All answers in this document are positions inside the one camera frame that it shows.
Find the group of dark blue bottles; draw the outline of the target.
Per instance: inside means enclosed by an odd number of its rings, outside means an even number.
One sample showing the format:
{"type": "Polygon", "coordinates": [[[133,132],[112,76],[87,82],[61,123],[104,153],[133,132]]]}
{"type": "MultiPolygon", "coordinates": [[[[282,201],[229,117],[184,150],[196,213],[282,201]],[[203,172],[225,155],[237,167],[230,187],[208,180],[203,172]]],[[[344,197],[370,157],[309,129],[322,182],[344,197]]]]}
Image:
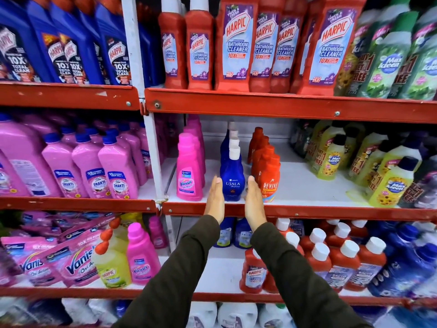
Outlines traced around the group of dark blue bottles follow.
{"type": "Polygon", "coordinates": [[[387,262],[367,287],[373,296],[406,297],[434,275],[437,245],[416,246],[414,241],[418,235],[419,230],[408,223],[402,223],[384,235],[387,262]]]}

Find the row of red bathroom cleaner bottles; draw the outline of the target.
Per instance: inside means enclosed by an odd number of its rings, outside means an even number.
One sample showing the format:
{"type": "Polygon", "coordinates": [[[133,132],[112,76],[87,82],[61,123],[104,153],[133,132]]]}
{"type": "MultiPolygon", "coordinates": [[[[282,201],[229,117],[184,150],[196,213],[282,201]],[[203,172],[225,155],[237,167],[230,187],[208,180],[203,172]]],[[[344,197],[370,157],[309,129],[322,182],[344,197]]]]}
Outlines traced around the row of red bathroom cleaner bottles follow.
{"type": "Polygon", "coordinates": [[[161,0],[164,87],[332,97],[367,0],[161,0]]]}

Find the pile of blue packets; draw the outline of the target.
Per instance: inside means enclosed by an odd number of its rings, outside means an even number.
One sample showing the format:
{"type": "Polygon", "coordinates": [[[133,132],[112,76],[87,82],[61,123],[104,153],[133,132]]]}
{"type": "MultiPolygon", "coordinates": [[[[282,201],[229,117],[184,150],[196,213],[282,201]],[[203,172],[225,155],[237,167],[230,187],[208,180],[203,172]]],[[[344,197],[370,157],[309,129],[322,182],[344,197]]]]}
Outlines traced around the pile of blue packets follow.
{"type": "Polygon", "coordinates": [[[437,308],[353,306],[374,328],[437,328],[437,308]]]}

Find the group of red white-capped bottles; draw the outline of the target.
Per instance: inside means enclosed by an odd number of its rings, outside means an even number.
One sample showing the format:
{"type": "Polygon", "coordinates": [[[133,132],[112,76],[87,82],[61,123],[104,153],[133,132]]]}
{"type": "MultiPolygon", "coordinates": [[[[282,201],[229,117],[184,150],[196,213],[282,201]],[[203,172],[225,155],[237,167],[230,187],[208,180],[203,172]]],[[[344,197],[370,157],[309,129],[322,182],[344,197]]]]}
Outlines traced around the group of red white-capped bottles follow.
{"type": "MultiPolygon", "coordinates": [[[[329,248],[324,243],[316,243],[304,258],[314,273],[325,280],[334,291],[340,292],[344,288],[360,291],[369,284],[386,263],[385,248],[386,243],[377,237],[371,237],[366,244],[362,245],[345,240],[339,248],[329,248]]],[[[255,260],[260,257],[254,248],[253,257],[255,260]]],[[[263,288],[267,292],[279,293],[269,271],[263,288]]]]}

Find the group of dark green bottles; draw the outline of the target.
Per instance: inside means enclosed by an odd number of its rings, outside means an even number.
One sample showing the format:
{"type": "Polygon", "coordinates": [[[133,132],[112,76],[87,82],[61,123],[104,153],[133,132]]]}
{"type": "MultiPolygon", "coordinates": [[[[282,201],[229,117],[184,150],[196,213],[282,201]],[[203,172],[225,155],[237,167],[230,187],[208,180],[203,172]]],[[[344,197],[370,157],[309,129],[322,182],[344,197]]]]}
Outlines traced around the group of dark green bottles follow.
{"type": "Polygon", "coordinates": [[[307,148],[316,123],[317,121],[313,119],[299,119],[295,124],[289,143],[293,151],[301,158],[305,158],[307,154],[307,148]]]}

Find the person's right forearm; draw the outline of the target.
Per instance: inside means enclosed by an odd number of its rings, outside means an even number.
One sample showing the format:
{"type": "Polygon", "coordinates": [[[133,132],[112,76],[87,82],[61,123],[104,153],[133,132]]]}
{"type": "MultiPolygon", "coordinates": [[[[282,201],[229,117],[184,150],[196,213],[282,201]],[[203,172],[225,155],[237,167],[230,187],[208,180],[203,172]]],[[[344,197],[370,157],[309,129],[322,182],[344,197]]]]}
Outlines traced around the person's right forearm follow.
{"type": "Polygon", "coordinates": [[[297,328],[374,328],[314,273],[272,223],[257,227],[251,243],[273,276],[297,328]]]}

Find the white metal shelf upright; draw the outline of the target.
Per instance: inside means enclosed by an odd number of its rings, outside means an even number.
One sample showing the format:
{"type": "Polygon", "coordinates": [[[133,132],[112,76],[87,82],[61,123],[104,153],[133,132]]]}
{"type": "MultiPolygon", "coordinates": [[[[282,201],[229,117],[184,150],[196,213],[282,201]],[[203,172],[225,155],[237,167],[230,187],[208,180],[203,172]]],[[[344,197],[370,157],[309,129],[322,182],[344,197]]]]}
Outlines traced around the white metal shelf upright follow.
{"type": "Polygon", "coordinates": [[[145,83],[143,78],[143,57],[139,39],[139,23],[135,0],[122,0],[125,34],[128,45],[128,57],[132,75],[132,86],[137,89],[141,113],[143,115],[146,137],[150,149],[151,167],[156,193],[155,206],[162,213],[162,206],[166,200],[163,174],[161,170],[156,125],[153,113],[146,110],[145,83]]]}

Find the person's left hand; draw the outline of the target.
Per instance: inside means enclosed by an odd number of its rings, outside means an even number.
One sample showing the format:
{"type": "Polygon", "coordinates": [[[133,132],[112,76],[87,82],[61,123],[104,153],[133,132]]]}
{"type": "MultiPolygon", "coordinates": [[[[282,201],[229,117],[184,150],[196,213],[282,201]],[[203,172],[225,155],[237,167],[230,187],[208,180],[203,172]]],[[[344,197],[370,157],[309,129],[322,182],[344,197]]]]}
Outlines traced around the person's left hand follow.
{"type": "Polygon", "coordinates": [[[218,224],[221,224],[225,217],[225,199],[222,192],[222,179],[216,175],[211,182],[204,215],[212,216],[218,224]]]}

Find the yellow-green orange-capped cleaner bottle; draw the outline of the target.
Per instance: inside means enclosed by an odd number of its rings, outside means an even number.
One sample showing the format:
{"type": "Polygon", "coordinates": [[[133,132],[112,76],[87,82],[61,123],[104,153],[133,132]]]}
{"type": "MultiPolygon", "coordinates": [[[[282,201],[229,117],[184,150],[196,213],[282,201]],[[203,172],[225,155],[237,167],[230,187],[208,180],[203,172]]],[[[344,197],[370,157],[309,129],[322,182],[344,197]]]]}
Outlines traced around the yellow-green orange-capped cleaner bottle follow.
{"type": "Polygon", "coordinates": [[[114,235],[114,230],[112,228],[108,228],[101,232],[100,234],[101,241],[109,242],[109,249],[116,250],[120,253],[126,254],[128,248],[128,241],[119,238],[114,235]]]}
{"type": "Polygon", "coordinates": [[[124,213],[115,217],[108,226],[113,231],[113,236],[127,240],[128,227],[133,223],[139,223],[143,230],[145,230],[142,213],[124,213]]]}
{"type": "Polygon", "coordinates": [[[100,242],[90,259],[105,287],[118,289],[132,284],[126,255],[113,249],[109,241],[100,242]]]}

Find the group of pink blue-capped bottles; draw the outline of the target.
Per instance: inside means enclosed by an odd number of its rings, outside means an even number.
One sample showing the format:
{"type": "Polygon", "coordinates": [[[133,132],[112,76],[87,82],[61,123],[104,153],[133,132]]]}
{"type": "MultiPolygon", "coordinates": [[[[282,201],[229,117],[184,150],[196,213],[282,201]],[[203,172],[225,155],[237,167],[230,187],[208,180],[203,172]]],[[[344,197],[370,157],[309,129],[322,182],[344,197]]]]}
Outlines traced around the group of pink blue-capped bottles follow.
{"type": "Polygon", "coordinates": [[[144,199],[156,187],[142,117],[0,109],[0,198],[144,199]]]}

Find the orange fabric stiffener bottle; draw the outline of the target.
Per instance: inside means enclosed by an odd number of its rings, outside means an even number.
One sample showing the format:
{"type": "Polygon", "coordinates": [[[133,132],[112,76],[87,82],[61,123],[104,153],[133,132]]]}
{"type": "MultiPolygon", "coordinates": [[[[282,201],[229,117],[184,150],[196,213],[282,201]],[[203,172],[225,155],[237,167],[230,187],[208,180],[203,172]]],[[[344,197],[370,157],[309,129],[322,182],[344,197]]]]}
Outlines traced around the orange fabric stiffener bottle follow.
{"type": "Polygon", "coordinates": [[[274,154],[274,146],[272,146],[270,144],[255,151],[255,162],[256,163],[254,165],[253,176],[254,176],[256,182],[258,182],[260,172],[263,170],[267,161],[272,157],[273,154],[274,154]]]}
{"type": "Polygon", "coordinates": [[[263,128],[255,127],[252,138],[249,143],[247,163],[252,164],[253,154],[256,151],[260,140],[264,137],[263,128]]]}
{"type": "Polygon", "coordinates": [[[265,147],[269,145],[269,137],[262,136],[261,139],[258,140],[255,150],[252,153],[252,167],[251,167],[251,175],[256,178],[259,174],[258,164],[259,160],[262,157],[262,154],[265,150],[265,147]]]}
{"type": "Polygon", "coordinates": [[[272,202],[280,180],[280,156],[273,154],[260,169],[258,185],[264,203],[272,202]]]}

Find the group of dark purple bottles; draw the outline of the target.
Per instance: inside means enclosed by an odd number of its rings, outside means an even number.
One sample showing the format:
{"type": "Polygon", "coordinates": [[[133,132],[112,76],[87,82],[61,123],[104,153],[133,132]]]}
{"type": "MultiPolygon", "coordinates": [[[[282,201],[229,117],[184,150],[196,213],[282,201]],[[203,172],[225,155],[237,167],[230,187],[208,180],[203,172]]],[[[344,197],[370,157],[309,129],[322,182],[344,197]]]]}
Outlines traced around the group of dark purple bottles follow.
{"type": "Polygon", "coordinates": [[[424,130],[411,132],[408,138],[419,138],[419,152],[424,158],[410,187],[398,202],[400,208],[437,209],[437,140],[434,146],[425,146],[428,132],[424,130]]]}

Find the row of green floor cleaner bottles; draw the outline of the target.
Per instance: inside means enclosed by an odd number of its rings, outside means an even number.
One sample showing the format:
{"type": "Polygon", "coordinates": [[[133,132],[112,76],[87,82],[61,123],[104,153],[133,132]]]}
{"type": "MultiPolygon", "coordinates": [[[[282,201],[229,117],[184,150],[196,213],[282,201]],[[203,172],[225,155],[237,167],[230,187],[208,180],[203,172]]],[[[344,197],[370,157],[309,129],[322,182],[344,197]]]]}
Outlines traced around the row of green floor cleaner bottles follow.
{"type": "Polygon", "coordinates": [[[340,97],[431,100],[436,91],[425,87],[415,97],[409,77],[424,48],[437,35],[437,0],[420,15],[411,0],[390,0],[384,8],[364,11],[337,77],[334,94],[340,97]]]}

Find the pink stain remover bottle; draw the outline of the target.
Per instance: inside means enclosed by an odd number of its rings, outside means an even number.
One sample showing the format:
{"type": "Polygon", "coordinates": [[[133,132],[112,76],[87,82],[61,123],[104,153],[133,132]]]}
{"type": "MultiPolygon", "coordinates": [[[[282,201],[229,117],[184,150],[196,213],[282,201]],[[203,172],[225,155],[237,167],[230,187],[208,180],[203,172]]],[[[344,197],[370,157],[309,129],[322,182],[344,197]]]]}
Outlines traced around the pink stain remover bottle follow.
{"type": "Polygon", "coordinates": [[[150,216],[148,220],[148,228],[150,239],[155,249],[164,249],[168,246],[167,236],[165,234],[163,225],[158,216],[150,216]]]}
{"type": "Polygon", "coordinates": [[[179,134],[176,174],[177,197],[190,202],[198,202],[203,197],[200,153],[196,137],[191,133],[179,134]]]}
{"type": "Polygon", "coordinates": [[[149,234],[138,222],[128,226],[127,259],[132,282],[145,286],[161,268],[149,234]]]}
{"type": "Polygon", "coordinates": [[[190,132],[190,133],[196,135],[200,143],[204,145],[204,138],[203,138],[199,115],[196,114],[187,115],[186,126],[184,126],[183,131],[188,133],[189,130],[193,130],[194,132],[190,132]]]}
{"type": "Polygon", "coordinates": [[[201,185],[202,185],[202,188],[204,188],[205,187],[205,172],[206,172],[204,152],[202,150],[200,139],[198,138],[198,136],[196,134],[194,134],[194,130],[191,131],[191,134],[194,136],[194,143],[196,146],[196,150],[198,152],[198,164],[199,164],[200,172],[201,172],[201,185]]]}

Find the row of blue toilet cleaner bottles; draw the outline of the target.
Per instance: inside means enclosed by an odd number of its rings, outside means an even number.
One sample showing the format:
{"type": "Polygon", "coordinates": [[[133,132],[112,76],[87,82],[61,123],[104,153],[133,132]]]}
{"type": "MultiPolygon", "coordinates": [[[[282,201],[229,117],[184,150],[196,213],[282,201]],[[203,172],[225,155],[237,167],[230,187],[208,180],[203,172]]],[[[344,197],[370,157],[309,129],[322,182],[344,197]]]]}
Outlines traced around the row of blue toilet cleaner bottles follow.
{"type": "Polygon", "coordinates": [[[0,0],[0,81],[132,86],[122,0],[0,0]]]}

